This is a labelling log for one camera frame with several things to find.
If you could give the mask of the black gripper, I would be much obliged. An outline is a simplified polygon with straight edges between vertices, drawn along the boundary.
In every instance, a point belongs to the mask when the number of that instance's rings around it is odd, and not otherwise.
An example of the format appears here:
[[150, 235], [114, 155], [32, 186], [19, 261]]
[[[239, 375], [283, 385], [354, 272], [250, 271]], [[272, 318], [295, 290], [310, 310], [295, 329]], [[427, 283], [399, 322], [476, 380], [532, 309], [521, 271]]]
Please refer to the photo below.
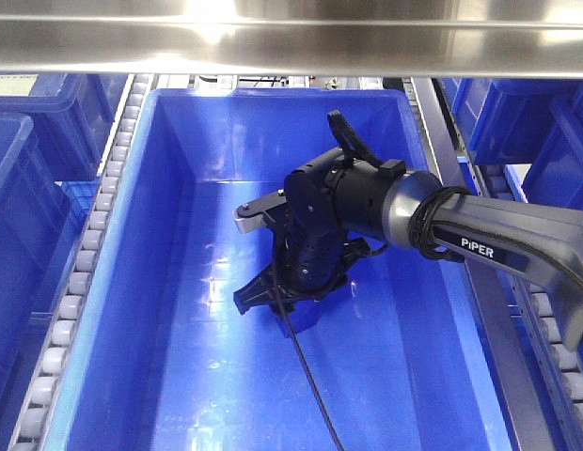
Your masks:
[[346, 229], [321, 236], [290, 224], [273, 232], [273, 258], [258, 275], [234, 292], [240, 314], [268, 305], [278, 316], [295, 304], [320, 301], [348, 282], [347, 271], [361, 258], [371, 256], [363, 238], [349, 239]]

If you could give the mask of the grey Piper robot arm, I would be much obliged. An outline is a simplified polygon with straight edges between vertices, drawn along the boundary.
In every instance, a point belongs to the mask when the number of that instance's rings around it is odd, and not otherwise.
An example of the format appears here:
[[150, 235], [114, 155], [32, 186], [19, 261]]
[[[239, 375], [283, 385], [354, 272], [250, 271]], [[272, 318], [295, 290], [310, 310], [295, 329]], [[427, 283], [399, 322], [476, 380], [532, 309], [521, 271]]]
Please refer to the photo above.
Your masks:
[[583, 341], [583, 210], [476, 196], [401, 160], [332, 148], [235, 218], [244, 233], [267, 227], [274, 235], [272, 262], [234, 295], [240, 312], [326, 297], [378, 240], [520, 276], [548, 294], [563, 345]]

